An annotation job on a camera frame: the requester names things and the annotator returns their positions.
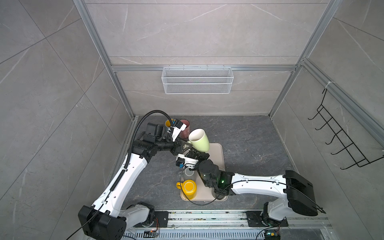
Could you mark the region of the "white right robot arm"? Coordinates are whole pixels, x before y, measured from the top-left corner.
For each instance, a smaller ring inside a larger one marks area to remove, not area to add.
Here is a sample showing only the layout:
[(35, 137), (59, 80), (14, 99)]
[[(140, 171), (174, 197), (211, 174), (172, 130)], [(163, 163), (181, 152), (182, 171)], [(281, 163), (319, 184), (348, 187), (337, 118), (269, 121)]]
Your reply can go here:
[(191, 149), (184, 166), (196, 171), (216, 198), (242, 194), (275, 197), (275, 201), (264, 204), (260, 214), (260, 221), (266, 227), (276, 227), (295, 214), (316, 217), (325, 212), (316, 203), (313, 184), (295, 171), (270, 177), (247, 176), (222, 171), (209, 157), (208, 153)]

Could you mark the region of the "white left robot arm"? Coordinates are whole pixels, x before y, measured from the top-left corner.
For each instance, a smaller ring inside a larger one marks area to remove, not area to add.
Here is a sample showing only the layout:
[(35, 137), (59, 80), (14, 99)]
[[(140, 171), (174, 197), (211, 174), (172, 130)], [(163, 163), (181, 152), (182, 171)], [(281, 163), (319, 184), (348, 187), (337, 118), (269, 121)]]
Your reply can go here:
[[(143, 121), (153, 114), (165, 116), (170, 127), (148, 124), (141, 137), (137, 137)], [(170, 151), (174, 156), (181, 153), (183, 144), (179, 134), (186, 127), (186, 124), (173, 120), (161, 110), (145, 114), (133, 131), (127, 155), (119, 171), (90, 207), (82, 206), (80, 209), (79, 230), (95, 240), (120, 240), (127, 228), (141, 223), (150, 225), (155, 217), (152, 206), (136, 204), (130, 208), (130, 216), (126, 218), (120, 216), (122, 205), (137, 177), (157, 152)]]

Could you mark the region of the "light green mug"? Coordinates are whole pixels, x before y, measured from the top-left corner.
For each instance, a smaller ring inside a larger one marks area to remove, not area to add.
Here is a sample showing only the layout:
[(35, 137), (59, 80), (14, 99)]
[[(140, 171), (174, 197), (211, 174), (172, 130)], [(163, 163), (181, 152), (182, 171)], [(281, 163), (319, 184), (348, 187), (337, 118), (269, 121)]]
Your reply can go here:
[(200, 152), (207, 153), (210, 149), (208, 136), (203, 129), (193, 130), (188, 137), (188, 143)]

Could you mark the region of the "blue mug yellow inside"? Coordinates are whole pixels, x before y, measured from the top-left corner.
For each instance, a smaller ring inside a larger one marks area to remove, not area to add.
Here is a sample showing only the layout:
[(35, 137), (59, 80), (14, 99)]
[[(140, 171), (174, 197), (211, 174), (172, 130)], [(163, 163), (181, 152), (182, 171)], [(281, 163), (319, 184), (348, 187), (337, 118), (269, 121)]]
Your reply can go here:
[(167, 120), (167, 121), (165, 122), (165, 126), (166, 126), (167, 128), (170, 128), (170, 127), (173, 125), (173, 123), (174, 123), (174, 119), (171, 119), (171, 121)]

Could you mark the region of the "pink ghost print mug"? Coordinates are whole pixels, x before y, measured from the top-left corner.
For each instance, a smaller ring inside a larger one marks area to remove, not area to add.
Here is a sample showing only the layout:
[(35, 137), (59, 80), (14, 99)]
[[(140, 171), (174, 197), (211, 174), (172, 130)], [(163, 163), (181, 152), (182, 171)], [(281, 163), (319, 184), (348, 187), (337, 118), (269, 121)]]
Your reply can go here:
[(190, 122), (188, 120), (181, 120), (181, 122), (186, 125), (186, 128), (182, 132), (180, 132), (179, 137), (184, 140), (187, 140), (191, 132)]

